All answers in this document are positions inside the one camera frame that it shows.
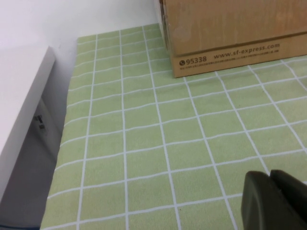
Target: cardboard box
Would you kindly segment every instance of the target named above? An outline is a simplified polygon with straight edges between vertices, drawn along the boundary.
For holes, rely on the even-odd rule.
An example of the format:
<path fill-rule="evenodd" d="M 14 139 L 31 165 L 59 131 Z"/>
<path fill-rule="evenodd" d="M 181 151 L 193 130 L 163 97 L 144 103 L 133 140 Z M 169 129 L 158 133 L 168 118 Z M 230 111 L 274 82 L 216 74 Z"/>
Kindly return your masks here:
<path fill-rule="evenodd" d="M 307 54 L 307 0 L 155 0 L 175 77 Z"/>

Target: white wall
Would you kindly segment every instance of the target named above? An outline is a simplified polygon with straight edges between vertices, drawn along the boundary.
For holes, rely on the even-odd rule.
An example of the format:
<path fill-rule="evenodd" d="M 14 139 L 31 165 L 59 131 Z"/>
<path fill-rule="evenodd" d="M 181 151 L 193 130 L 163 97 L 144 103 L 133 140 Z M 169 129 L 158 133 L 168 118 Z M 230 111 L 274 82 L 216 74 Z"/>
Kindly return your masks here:
<path fill-rule="evenodd" d="M 61 130 L 77 37 L 156 23 L 153 1 L 0 0 L 0 49 L 40 41 L 53 47 L 57 60 L 43 98 Z"/>

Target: white shelf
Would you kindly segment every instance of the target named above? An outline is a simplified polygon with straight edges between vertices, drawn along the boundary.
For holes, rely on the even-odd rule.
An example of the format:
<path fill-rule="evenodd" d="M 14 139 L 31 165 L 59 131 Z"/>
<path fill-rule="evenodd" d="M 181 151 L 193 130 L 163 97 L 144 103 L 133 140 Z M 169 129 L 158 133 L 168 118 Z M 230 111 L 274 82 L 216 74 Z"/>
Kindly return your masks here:
<path fill-rule="evenodd" d="M 0 201 L 54 61 L 47 45 L 0 50 Z"/>

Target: black object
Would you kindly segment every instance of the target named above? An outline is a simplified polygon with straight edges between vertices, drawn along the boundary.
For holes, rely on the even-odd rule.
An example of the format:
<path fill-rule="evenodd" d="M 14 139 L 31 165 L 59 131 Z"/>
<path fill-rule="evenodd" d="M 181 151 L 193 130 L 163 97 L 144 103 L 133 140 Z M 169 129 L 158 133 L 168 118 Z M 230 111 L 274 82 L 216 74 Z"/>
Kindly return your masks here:
<path fill-rule="evenodd" d="M 307 230 L 307 186 L 281 171 L 245 175 L 244 230 Z"/>
<path fill-rule="evenodd" d="M 34 227 L 34 228 L 20 228 L 20 227 L 11 227 L 11 226 L 5 226 L 0 224 L 0 230 L 39 230 L 40 227 Z"/>

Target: green checkered table cover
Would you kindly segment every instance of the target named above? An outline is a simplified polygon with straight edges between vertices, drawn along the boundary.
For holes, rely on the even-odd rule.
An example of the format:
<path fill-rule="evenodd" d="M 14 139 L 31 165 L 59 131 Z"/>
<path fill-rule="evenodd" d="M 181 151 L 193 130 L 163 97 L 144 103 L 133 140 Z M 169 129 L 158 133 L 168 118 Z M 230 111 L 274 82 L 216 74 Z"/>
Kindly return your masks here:
<path fill-rule="evenodd" d="M 156 24 L 82 37 L 42 229 L 242 229 L 245 173 L 306 147 L 306 56 L 174 79 Z"/>

